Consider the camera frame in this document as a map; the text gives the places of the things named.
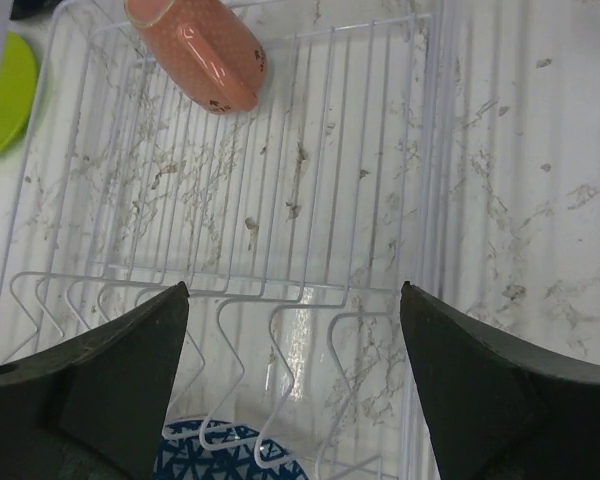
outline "cup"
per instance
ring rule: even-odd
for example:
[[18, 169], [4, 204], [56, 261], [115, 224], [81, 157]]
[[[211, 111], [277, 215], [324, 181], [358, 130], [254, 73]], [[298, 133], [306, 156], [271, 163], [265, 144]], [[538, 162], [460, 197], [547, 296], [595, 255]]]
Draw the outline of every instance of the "cup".
[[267, 57], [220, 0], [125, 0], [125, 9], [160, 66], [200, 106], [226, 114], [258, 104]]

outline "wire rack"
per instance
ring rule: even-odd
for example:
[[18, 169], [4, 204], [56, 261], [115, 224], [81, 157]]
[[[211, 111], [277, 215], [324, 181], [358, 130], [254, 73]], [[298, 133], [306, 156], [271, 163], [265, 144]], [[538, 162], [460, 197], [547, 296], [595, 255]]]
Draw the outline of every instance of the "wire rack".
[[[40, 88], [0, 290], [0, 319], [17, 321], [0, 322], [0, 363], [184, 280], [190, 321], [167, 423], [204, 421], [166, 438], [249, 442], [260, 466], [296, 459], [316, 478], [404, 476], [405, 438], [419, 439], [397, 298], [435, 258], [424, 234], [445, 150], [434, 149], [449, 81], [439, 15], [265, 39], [269, 91], [253, 112], [217, 117], [118, 14], [87, 0], [54, 14], [41, 78], [63, 108]], [[72, 68], [54, 68], [63, 62]], [[217, 419], [260, 434], [209, 443]], [[293, 453], [265, 461], [267, 438]]]

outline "dish rack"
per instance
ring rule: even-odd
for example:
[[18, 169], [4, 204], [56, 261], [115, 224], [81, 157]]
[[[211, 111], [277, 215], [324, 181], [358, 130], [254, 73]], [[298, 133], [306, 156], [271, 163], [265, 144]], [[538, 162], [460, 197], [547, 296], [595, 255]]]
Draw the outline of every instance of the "dish rack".
[[[122, 2], [58, 7], [7, 232], [0, 364], [184, 280], [166, 423], [204, 421], [166, 438], [250, 441], [261, 467], [296, 459], [315, 478], [437, 475], [397, 299], [407, 279], [440, 283], [460, 7], [348, 5], [232, 5], [274, 76], [226, 117], [171, 82]], [[212, 420], [260, 434], [210, 444]], [[265, 461], [267, 438], [293, 453]]]

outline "blue and white plate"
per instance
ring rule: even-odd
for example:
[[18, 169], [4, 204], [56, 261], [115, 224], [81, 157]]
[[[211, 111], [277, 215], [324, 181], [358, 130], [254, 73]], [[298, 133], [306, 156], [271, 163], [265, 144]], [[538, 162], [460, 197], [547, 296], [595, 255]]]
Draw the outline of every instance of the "blue and white plate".
[[[173, 433], [200, 430], [202, 420], [182, 420], [168, 428]], [[228, 425], [212, 420], [209, 427]], [[238, 438], [254, 438], [258, 432], [249, 427], [235, 426], [207, 434], [210, 443], [221, 443]], [[266, 461], [288, 455], [273, 440], [262, 444]], [[253, 444], [240, 445], [211, 452], [200, 445], [196, 434], [179, 440], [162, 440], [153, 469], [153, 480], [309, 480], [298, 462], [289, 462], [275, 468], [262, 469], [253, 457]]]

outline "plate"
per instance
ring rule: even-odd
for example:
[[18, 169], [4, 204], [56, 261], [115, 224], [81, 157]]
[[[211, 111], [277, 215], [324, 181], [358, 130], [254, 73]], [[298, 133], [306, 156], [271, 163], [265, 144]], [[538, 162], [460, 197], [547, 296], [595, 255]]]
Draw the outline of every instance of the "plate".
[[[198, 431], [202, 419], [182, 420], [167, 426], [172, 433]], [[212, 420], [209, 427], [229, 425], [228, 422]], [[210, 443], [221, 443], [238, 438], [255, 438], [258, 432], [245, 426], [227, 426], [207, 434]], [[266, 461], [287, 455], [283, 447], [267, 439], [262, 444]], [[262, 469], [253, 457], [253, 444], [240, 445], [215, 452], [205, 450], [195, 436], [163, 439], [153, 470], [153, 480], [309, 480], [298, 462], [289, 462], [275, 468]]]
[[0, 152], [26, 126], [37, 80], [38, 67], [31, 48], [15, 33], [7, 33], [0, 66]]

